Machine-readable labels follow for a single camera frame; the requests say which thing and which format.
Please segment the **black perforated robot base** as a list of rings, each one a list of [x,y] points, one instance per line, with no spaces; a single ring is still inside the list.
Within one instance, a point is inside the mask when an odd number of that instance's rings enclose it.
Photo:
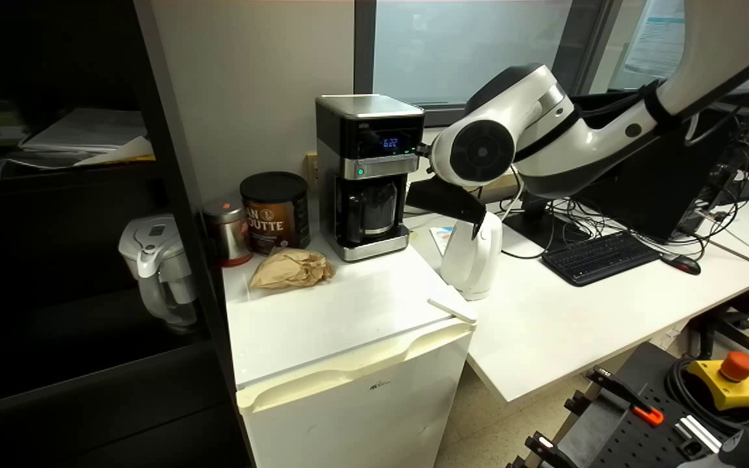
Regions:
[[[690,361],[644,346],[615,378],[667,413],[650,426],[629,403],[598,386],[595,397],[574,391],[566,407],[573,430],[555,441],[540,430],[526,446],[540,468],[749,468],[749,407],[716,411],[711,391],[687,372]]]

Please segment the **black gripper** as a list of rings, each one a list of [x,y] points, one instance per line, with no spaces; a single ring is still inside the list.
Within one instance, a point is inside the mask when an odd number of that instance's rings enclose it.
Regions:
[[[440,177],[414,182],[409,186],[405,203],[422,211],[465,221],[470,235],[479,234],[486,216],[486,208],[469,189],[451,185]]]

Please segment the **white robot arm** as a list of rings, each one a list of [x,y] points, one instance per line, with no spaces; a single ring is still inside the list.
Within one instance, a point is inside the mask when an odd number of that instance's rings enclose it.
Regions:
[[[643,85],[617,116],[592,124],[547,65],[513,66],[438,131],[435,177],[414,182],[405,203],[481,225],[486,208],[473,189],[509,172],[535,196],[574,194],[746,78],[749,0],[683,0],[677,70]]]

